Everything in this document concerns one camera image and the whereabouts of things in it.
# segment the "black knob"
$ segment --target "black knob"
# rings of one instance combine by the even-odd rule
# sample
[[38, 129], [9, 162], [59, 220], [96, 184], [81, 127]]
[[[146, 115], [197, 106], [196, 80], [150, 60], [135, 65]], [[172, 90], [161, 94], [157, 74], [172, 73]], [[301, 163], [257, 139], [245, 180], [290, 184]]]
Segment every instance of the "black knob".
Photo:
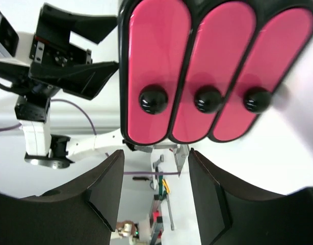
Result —
[[222, 104], [222, 96], [215, 87], [206, 86], [197, 91], [194, 103], [200, 112], [210, 114], [219, 110]]
[[260, 114], [265, 112], [271, 104], [272, 95], [264, 88], [251, 88], [244, 96], [244, 106], [246, 110]]
[[141, 92], [140, 105], [146, 113], [153, 115], [159, 114], [167, 108], [167, 93], [161, 86], [147, 86]]

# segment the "white surface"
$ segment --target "white surface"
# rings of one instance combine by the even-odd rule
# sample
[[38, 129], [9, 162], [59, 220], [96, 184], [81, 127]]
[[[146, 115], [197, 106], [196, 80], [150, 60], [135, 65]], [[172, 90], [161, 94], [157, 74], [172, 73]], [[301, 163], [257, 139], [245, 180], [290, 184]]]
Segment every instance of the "white surface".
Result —
[[[165, 161], [159, 165], [161, 170], [177, 172], [173, 153], [169, 149], [154, 150], [151, 155], [153, 159], [157, 159], [161, 154], [165, 156]], [[168, 204], [166, 200], [163, 200], [161, 203], [164, 225], [162, 245], [200, 245], [188, 160], [186, 159], [180, 177], [178, 175], [164, 176], [164, 179], [170, 189], [169, 200], [175, 230], [171, 231]]]
[[106, 152], [114, 152], [119, 148], [123, 148], [122, 141], [123, 137], [120, 129], [96, 136], [71, 138], [66, 147], [67, 158], [77, 162], [97, 154], [103, 155]]
[[47, 121], [20, 120], [25, 137], [26, 152], [30, 156], [46, 156], [51, 146], [50, 110], [47, 113]]

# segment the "pink rounded tab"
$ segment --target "pink rounded tab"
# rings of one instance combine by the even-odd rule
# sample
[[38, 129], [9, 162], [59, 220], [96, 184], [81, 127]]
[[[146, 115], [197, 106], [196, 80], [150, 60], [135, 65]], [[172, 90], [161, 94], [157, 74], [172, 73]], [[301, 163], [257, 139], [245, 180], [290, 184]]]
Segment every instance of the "pink rounded tab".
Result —
[[192, 142], [208, 134], [216, 113], [197, 110], [195, 94], [206, 85], [226, 94], [255, 30], [255, 19], [247, 4], [230, 2], [213, 9], [200, 24], [172, 131], [176, 140]]
[[[168, 130], [181, 64], [191, 28], [182, 0], [143, 0], [129, 22], [127, 133], [139, 144], [163, 139]], [[168, 106], [160, 114], [141, 109], [139, 96], [148, 85], [160, 85]]]
[[273, 92], [313, 31], [313, 15], [302, 8], [286, 10], [260, 31], [235, 87], [213, 131], [220, 141], [242, 136], [256, 115], [247, 111], [247, 90], [262, 87]]

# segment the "black plastic part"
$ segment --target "black plastic part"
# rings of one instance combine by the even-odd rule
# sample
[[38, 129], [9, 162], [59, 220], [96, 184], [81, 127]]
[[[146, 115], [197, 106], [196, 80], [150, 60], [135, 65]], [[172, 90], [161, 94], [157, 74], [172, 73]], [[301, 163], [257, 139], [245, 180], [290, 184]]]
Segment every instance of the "black plastic part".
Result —
[[127, 142], [126, 140], [123, 140], [122, 143], [126, 144], [126, 146], [127, 146], [132, 152], [137, 151], [137, 150], [135, 149], [135, 145], [134, 145], [134, 144], [132, 144], [132, 143], [130, 143], [130, 142]]
[[19, 96], [15, 106], [15, 114], [18, 120], [45, 123], [49, 108], [50, 99], [34, 95]]
[[140, 106], [146, 113], [160, 114], [168, 105], [168, 96], [161, 86], [147, 86], [139, 97]]
[[261, 114], [271, 105], [272, 94], [263, 88], [251, 88], [244, 95], [244, 107], [246, 110]]
[[313, 244], [313, 188], [276, 194], [193, 149], [189, 168], [202, 245]]
[[36, 83], [32, 87], [32, 94], [39, 96], [39, 97], [44, 97], [44, 98], [51, 98], [55, 96], [60, 89], [57, 87], [53, 87], [47, 84], [43, 83]]
[[37, 25], [37, 40], [68, 51], [70, 32], [99, 44], [117, 26], [116, 16], [78, 15], [44, 4]]
[[64, 158], [31, 156], [27, 153], [25, 153], [24, 160], [33, 165], [46, 166], [54, 169], [68, 168], [72, 163], [70, 160]]
[[[144, 0], [124, 0], [120, 10], [119, 10], [119, 16], [118, 16], [118, 33], [119, 33], [119, 77], [120, 77], [120, 121], [121, 121], [121, 133], [123, 137], [136, 145], [144, 145], [140, 144], [138, 142], [134, 142], [133, 140], [130, 139], [127, 133], [127, 99], [128, 99], [128, 45], [129, 45], [129, 19], [131, 16], [131, 13], [135, 9], [135, 7]], [[256, 13], [256, 30], [254, 32], [254, 35], [251, 39], [250, 44], [246, 48], [245, 54], [242, 57], [240, 64], [236, 70], [236, 73], [231, 81], [231, 85], [229, 86], [229, 89], [223, 98], [223, 103], [219, 108], [219, 111], [214, 119], [214, 122], [210, 126], [210, 131], [208, 134], [206, 134], [204, 137], [209, 137], [212, 141], [215, 142], [227, 142], [227, 141], [219, 141], [217, 140], [213, 134], [212, 131], [216, 125], [217, 120], [220, 117], [221, 111], [224, 108], [225, 103], [227, 102], [230, 93], [233, 90], [233, 87], [236, 83], [236, 80], [240, 74], [240, 71], [247, 59], [247, 56], [249, 52], [252, 49], [252, 46], [259, 34], [259, 31], [261, 28], [275, 15], [278, 13], [290, 9], [290, 8], [295, 8], [295, 7], [302, 7], [309, 9], [313, 13], [313, 0], [241, 0], [242, 2], [247, 3]], [[172, 130], [174, 126], [174, 122], [176, 119], [176, 114], [178, 110], [178, 106], [180, 103], [180, 98], [181, 94], [184, 88], [185, 84], [185, 78], [187, 74], [187, 70], [189, 67], [189, 62], [192, 54], [192, 50], [194, 47], [194, 42], [195, 38], [197, 35], [197, 30], [198, 27], [203, 20], [203, 18], [214, 8], [217, 6], [225, 3], [225, 2], [230, 2], [229, 0], [215, 0], [215, 1], [208, 1], [208, 0], [183, 0], [183, 2], [188, 6], [189, 11], [192, 16], [192, 28], [191, 28], [191, 33], [188, 39], [188, 43], [186, 46], [186, 53], [184, 56], [184, 60], [182, 62], [182, 67], [181, 67], [181, 73], [179, 76], [179, 81], [178, 81], [178, 86], [177, 86], [177, 91], [176, 91], [176, 96], [173, 104], [173, 109], [170, 117], [170, 122], [169, 122], [169, 127], [168, 127], [168, 132], [166, 136], [161, 139], [160, 141], [164, 140], [165, 138], [169, 138], [171, 141], [175, 143], [181, 143], [181, 144], [187, 144], [187, 143], [194, 143], [197, 141], [202, 140], [204, 137], [195, 140], [193, 142], [181, 142], [176, 140], [172, 136]]]
[[118, 70], [116, 62], [102, 62], [75, 66], [45, 66], [33, 62], [29, 77], [33, 80], [61, 88], [87, 100], [95, 98], [109, 78]]
[[92, 100], [119, 66], [116, 62], [92, 64], [91, 51], [70, 44], [70, 33], [99, 44], [116, 25], [115, 16], [76, 15], [44, 4], [29, 56], [35, 59], [38, 42], [44, 44], [43, 55], [39, 63], [32, 62], [29, 77]]
[[[16, 199], [0, 193], [0, 245], [109, 245], [112, 230], [105, 221], [116, 226], [123, 169], [124, 153], [118, 150], [42, 196]], [[110, 179], [119, 182], [110, 185]], [[97, 202], [88, 204], [89, 192], [98, 195]]]
[[10, 25], [8, 20], [4, 16], [2, 16], [2, 20], [0, 22], [0, 43], [4, 46], [4, 48], [12, 57], [15, 57], [16, 55], [18, 42], [18, 34]]
[[133, 236], [133, 238], [135, 238], [139, 241], [140, 240], [140, 233], [139, 233], [138, 223], [135, 223], [134, 225], [136, 228], [136, 234]]
[[64, 135], [51, 134], [50, 149], [53, 152], [53, 157], [68, 160], [66, 157], [68, 152], [66, 151], [67, 142], [70, 137]]
[[[36, 54], [38, 41], [34, 38], [32, 42], [32, 48], [30, 51], [30, 58], [34, 59]], [[88, 55], [91, 56], [90, 50], [84, 50], [73, 44], [69, 44], [68, 49], [64, 52], [61, 52], [49, 44], [44, 45], [44, 51], [42, 56], [42, 65], [48, 66], [74, 66], [81, 64], [91, 64], [88, 62]]]
[[117, 155], [112, 154], [112, 159], [122, 159], [117, 164], [107, 167], [108, 175], [101, 176], [88, 188], [86, 201], [93, 210], [103, 219], [105, 225], [111, 230], [116, 230], [119, 202], [109, 200], [120, 200], [121, 186], [124, 172], [124, 153], [119, 151]]
[[149, 181], [150, 178], [149, 178], [149, 177], [134, 176], [134, 177], [132, 178], [132, 180], [134, 180], [134, 181]]
[[222, 96], [220, 91], [214, 87], [202, 87], [196, 92], [194, 103], [200, 112], [211, 114], [219, 110]]

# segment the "purple cable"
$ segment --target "purple cable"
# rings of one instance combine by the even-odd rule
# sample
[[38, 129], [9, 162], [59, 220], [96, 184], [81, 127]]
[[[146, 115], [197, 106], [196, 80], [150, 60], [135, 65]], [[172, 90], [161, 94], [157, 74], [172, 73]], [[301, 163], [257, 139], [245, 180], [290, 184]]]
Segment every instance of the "purple cable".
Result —
[[68, 103], [68, 104], [70, 104], [70, 105], [72, 105], [72, 106], [75, 106], [77, 109], [79, 109], [79, 110], [84, 114], [84, 116], [85, 116], [85, 117], [87, 118], [87, 120], [89, 121], [89, 123], [90, 123], [90, 125], [91, 125], [91, 127], [92, 127], [92, 130], [93, 130], [93, 134], [94, 134], [94, 135], [97, 135], [95, 126], [94, 126], [94, 124], [93, 124], [91, 118], [90, 118], [89, 115], [88, 115], [81, 107], [79, 107], [77, 104], [75, 104], [75, 103], [72, 102], [72, 101], [68, 101], [68, 100], [64, 100], [64, 99], [52, 99], [51, 102], [65, 102], [65, 103]]
[[16, 125], [14, 125], [14, 126], [6, 127], [6, 128], [0, 128], [0, 132], [9, 131], [9, 130], [13, 130], [13, 129], [17, 129], [17, 128], [19, 128], [20, 126], [22, 126], [22, 124], [16, 124]]
[[[92, 130], [93, 130], [93, 134], [94, 135], [97, 135], [96, 133], [96, 129], [95, 129], [95, 126], [91, 120], [91, 118], [89, 117], [89, 115], [81, 108], [79, 107], [77, 104], [71, 102], [71, 101], [68, 101], [68, 100], [64, 100], [64, 99], [52, 99], [51, 100], [52, 102], [65, 102], [65, 103], [68, 103], [72, 106], [75, 106], [77, 109], [79, 109], [83, 114], [84, 116], [87, 118], [87, 120], [89, 121], [91, 127], [92, 127]], [[4, 131], [9, 131], [9, 130], [13, 130], [13, 129], [17, 129], [21, 126], [21, 124], [16, 124], [16, 125], [13, 125], [13, 126], [10, 126], [10, 127], [6, 127], [6, 128], [0, 128], [0, 132], [4, 132]]]
[[125, 171], [124, 175], [179, 175], [180, 172]]

